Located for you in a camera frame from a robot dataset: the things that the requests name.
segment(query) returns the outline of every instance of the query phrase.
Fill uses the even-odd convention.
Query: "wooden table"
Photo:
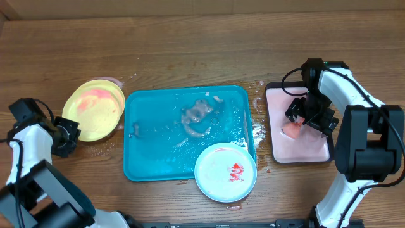
[[[345,61],[372,95],[405,106],[404,11],[6,22],[0,37],[0,135],[4,138],[14,123],[8,105],[18,98],[41,99],[60,115],[70,94],[94,77],[125,82],[126,96],[139,89],[238,84],[249,93],[259,132],[258,181],[237,204],[241,210],[207,199],[192,179],[129,181],[122,171],[122,130],[104,142],[79,143],[69,158],[54,158],[54,165],[95,207],[122,210],[142,222],[304,218],[337,171],[333,162],[273,161],[263,93],[267,83],[313,57]],[[257,109],[255,98],[261,98]],[[11,150],[0,148],[0,182],[5,183]],[[405,227],[404,191],[405,184],[372,190],[353,218],[367,227]],[[9,226],[4,218],[0,224]]]

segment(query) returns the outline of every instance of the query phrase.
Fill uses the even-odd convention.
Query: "yellow plate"
[[[79,123],[79,140],[96,141],[111,133],[124,112],[122,90],[108,80],[81,85],[63,107],[62,117]]]

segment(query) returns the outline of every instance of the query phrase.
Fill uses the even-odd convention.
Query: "blue tray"
[[[196,104],[199,108],[206,104],[207,112],[201,120],[192,115],[186,124],[187,113],[198,110],[192,109]],[[128,97],[123,170],[131,181],[194,178],[198,156],[216,143],[245,147],[256,161],[249,100],[243,88],[161,89],[137,91]]]

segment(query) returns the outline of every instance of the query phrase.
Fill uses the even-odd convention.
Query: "water droplet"
[[[219,122],[218,118],[214,117],[214,118],[211,119],[211,123],[213,125],[218,125],[220,122]]]

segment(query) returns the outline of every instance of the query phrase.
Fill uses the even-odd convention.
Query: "white plate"
[[[252,156],[244,148],[222,142],[200,154],[194,175],[206,196],[221,203],[231,203],[252,191],[257,170]]]

